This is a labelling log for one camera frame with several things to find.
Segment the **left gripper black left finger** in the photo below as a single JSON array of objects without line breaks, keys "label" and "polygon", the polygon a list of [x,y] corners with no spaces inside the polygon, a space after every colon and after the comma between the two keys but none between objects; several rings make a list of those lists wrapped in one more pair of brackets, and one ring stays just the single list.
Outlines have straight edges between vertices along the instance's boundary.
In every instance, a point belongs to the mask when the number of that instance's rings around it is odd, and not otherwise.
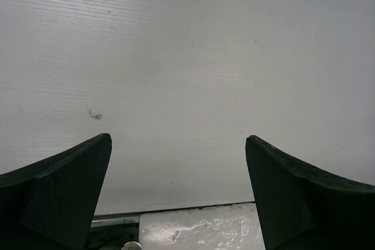
[{"label": "left gripper black left finger", "polygon": [[99,134],[1,175],[1,249],[84,249],[111,157]]}]

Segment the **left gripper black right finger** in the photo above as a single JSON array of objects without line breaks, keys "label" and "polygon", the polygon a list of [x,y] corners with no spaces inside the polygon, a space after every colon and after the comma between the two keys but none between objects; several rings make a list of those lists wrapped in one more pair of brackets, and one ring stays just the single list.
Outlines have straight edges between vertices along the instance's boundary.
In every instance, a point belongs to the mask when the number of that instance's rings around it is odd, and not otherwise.
[{"label": "left gripper black right finger", "polygon": [[374,249],[374,186],[252,135],[246,161],[266,249]]}]

